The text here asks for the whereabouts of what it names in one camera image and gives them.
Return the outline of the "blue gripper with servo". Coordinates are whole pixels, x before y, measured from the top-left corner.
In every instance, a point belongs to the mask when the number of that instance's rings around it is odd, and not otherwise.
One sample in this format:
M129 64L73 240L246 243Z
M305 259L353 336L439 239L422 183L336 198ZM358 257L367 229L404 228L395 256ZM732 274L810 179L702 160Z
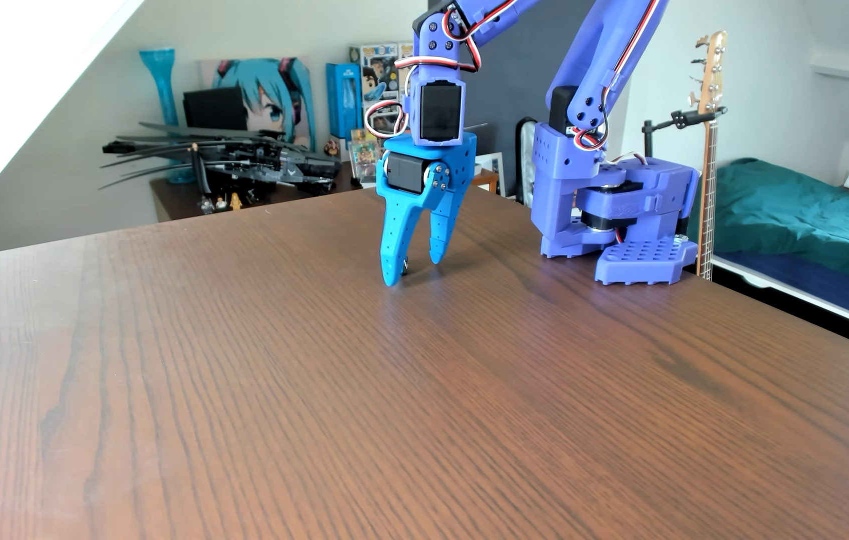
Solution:
M375 191L385 199L380 241L384 283L394 287L406 271L407 250L421 213L430 212L429 256L440 264L474 178L477 137L457 145L417 144L411 132L388 138L375 169Z

